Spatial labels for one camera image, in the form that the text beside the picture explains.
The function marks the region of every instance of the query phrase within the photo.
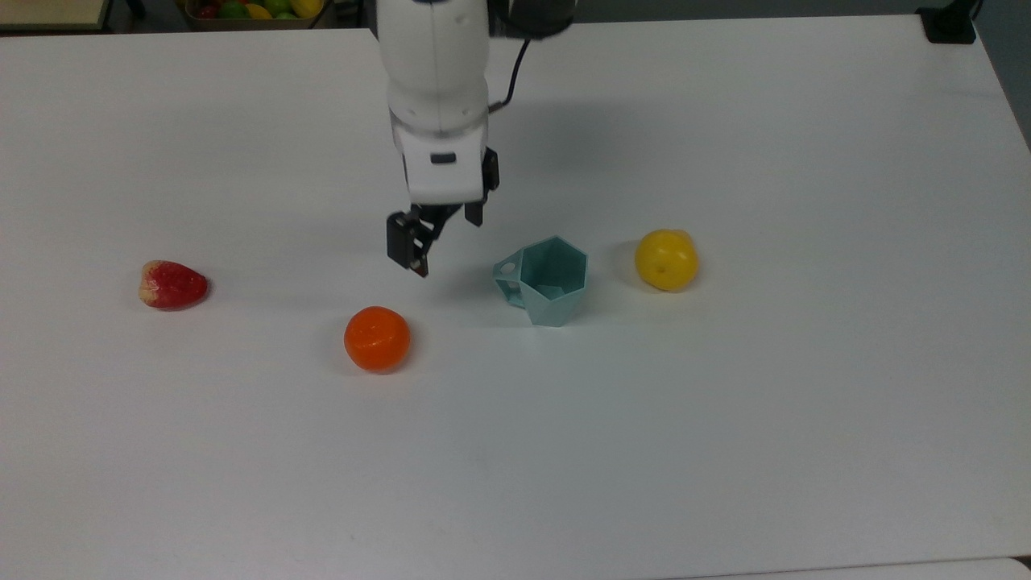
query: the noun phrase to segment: strawberry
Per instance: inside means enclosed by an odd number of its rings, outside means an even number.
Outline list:
[[[143,264],[139,300],[162,310],[185,309],[207,296],[207,278],[182,264],[152,260]]]

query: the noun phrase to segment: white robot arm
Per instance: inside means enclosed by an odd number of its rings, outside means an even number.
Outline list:
[[[485,72],[491,34],[543,38],[569,26],[576,0],[379,0],[371,4],[390,76],[394,143],[411,209],[387,219],[388,254],[421,275],[426,253],[459,208],[483,221],[498,185],[487,146]]]
[[[411,202],[479,201],[487,149],[487,3],[380,0],[377,18],[394,144],[404,160]]]

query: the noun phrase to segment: black cable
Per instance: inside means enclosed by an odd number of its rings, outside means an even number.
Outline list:
[[[508,80],[508,95],[505,100],[498,101],[488,107],[488,112],[496,112],[505,107],[512,100],[512,93],[516,92],[516,77],[519,76],[519,65],[523,64],[523,55],[526,54],[527,46],[530,45],[530,39],[527,38],[523,41],[523,47],[519,49],[519,56],[516,57],[516,65],[512,66],[512,77]]]

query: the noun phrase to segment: teal cup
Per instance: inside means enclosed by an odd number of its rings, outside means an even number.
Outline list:
[[[538,327],[562,327],[587,288],[587,253],[559,236],[531,243],[494,264],[505,301]]]

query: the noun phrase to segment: yellow fruit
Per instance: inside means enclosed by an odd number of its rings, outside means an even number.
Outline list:
[[[272,14],[270,14],[264,6],[259,6],[258,4],[244,4],[244,6],[246,6],[247,11],[251,12],[251,18],[256,21],[272,20]]]
[[[320,0],[290,0],[290,7],[299,19],[311,19],[319,14],[322,9]]]
[[[695,242],[683,229],[657,229],[641,238],[634,252],[641,279],[660,289],[679,289],[698,273]]]

